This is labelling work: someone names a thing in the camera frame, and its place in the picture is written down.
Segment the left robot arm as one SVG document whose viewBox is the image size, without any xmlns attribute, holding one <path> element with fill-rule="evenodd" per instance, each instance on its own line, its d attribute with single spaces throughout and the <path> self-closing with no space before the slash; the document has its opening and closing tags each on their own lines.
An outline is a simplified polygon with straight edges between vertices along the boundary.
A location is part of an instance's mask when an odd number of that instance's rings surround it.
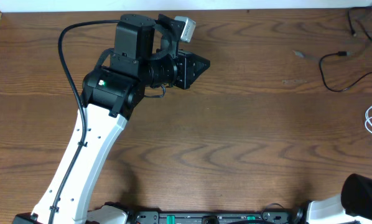
<svg viewBox="0 0 372 224">
<path fill-rule="evenodd" d="M 112 48 L 104 50 L 75 91 L 77 121 L 59 167 L 39 203 L 14 223 L 129 223 L 113 205 L 89 211 L 108 153 L 125 129 L 146 88 L 189 89 L 210 61 L 179 49 L 196 27 L 188 17 L 157 19 L 125 14 L 116 22 Z"/>
</svg>

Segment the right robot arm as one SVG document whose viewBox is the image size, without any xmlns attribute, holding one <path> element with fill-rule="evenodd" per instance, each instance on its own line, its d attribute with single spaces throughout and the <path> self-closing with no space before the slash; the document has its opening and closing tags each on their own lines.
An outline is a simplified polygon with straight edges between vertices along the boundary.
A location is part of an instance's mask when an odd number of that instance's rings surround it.
<svg viewBox="0 0 372 224">
<path fill-rule="evenodd" d="M 308 201 L 299 208 L 293 223 L 372 224 L 372 179 L 349 175 L 340 194 L 325 200 Z"/>
</svg>

